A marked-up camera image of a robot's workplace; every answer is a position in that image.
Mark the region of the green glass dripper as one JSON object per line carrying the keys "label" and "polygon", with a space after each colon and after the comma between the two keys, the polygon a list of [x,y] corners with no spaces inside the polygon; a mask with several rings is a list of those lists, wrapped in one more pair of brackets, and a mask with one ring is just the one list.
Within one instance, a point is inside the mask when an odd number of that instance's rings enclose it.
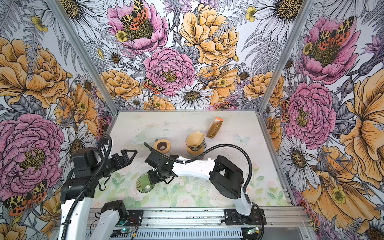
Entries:
{"label": "green glass dripper", "polygon": [[141,175],[136,181],[136,189],[139,193],[149,193],[154,187],[155,185],[151,184],[148,174]]}

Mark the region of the grey glass dripper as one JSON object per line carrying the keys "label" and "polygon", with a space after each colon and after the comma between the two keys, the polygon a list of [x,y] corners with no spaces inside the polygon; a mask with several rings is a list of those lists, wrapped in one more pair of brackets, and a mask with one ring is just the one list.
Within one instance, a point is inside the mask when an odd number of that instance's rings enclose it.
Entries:
{"label": "grey glass dripper", "polygon": [[200,149],[200,148],[206,148],[206,140],[205,139],[203,139],[199,144],[198,143],[189,143],[189,144],[187,144],[187,146],[191,146],[191,147],[197,147],[198,149]]}

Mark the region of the single brown coffee filter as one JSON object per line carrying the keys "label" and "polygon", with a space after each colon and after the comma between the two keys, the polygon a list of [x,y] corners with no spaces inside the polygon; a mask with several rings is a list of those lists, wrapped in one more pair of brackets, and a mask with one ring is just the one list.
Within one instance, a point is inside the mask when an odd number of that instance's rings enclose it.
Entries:
{"label": "single brown coffee filter", "polygon": [[197,131],[188,135],[186,138],[186,145],[189,148],[199,148],[204,143],[204,134]]}

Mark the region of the brown coffee filter stack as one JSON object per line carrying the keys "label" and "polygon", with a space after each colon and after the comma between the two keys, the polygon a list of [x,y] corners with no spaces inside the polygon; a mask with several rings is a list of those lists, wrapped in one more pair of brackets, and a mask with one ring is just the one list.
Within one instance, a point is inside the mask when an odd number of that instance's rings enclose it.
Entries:
{"label": "brown coffee filter stack", "polygon": [[210,138],[210,139],[213,139],[217,133],[219,132],[222,124],[223,124],[223,119],[222,118],[219,118],[219,117],[216,117],[210,124],[210,127],[208,129],[208,132],[207,132],[207,137]]}

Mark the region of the clear glass flask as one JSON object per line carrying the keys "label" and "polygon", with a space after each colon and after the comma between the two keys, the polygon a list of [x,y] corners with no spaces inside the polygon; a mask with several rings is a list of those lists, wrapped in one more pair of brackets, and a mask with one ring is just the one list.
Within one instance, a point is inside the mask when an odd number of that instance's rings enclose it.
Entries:
{"label": "clear glass flask", "polygon": [[161,134],[162,132],[157,128],[146,128],[136,134],[131,139],[131,143],[133,145],[142,145],[144,142],[153,143]]}

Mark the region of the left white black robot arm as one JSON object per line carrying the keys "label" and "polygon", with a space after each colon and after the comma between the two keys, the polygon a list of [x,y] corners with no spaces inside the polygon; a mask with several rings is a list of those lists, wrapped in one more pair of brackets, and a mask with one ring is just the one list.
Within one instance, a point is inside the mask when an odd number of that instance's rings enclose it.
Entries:
{"label": "left white black robot arm", "polygon": [[60,240],[84,240],[87,221],[99,180],[129,166],[137,150],[122,150],[119,154],[104,156],[95,148],[75,152],[74,176],[68,175],[61,188]]}

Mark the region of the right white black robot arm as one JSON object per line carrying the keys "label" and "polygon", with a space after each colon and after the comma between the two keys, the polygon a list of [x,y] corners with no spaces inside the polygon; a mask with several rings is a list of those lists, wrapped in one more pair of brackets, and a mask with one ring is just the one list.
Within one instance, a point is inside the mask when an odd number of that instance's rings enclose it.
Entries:
{"label": "right white black robot arm", "polygon": [[148,171],[151,185],[166,183],[176,177],[194,177],[209,181],[224,197],[234,201],[236,211],[242,216],[250,216],[252,203],[247,196],[244,172],[224,156],[216,159],[195,160],[178,155],[166,156],[152,151],[145,160],[152,167]]}

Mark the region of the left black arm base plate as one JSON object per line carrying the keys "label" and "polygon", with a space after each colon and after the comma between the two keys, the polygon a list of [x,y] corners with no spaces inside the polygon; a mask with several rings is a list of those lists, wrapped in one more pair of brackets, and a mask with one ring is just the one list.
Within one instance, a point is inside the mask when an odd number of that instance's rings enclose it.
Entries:
{"label": "left black arm base plate", "polygon": [[119,226],[123,227],[140,227],[143,221],[143,210],[126,210],[123,218],[119,222]]}

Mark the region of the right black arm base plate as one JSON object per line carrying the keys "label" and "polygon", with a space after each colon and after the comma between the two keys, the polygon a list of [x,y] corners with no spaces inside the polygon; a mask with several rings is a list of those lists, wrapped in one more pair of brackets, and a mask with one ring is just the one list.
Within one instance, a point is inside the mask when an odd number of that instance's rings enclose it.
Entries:
{"label": "right black arm base plate", "polygon": [[225,216],[221,222],[225,223],[227,226],[261,226],[267,224],[264,210],[257,208],[256,205],[252,206],[249,216],[239,214],[236,209],[225,209],[224,213]]}

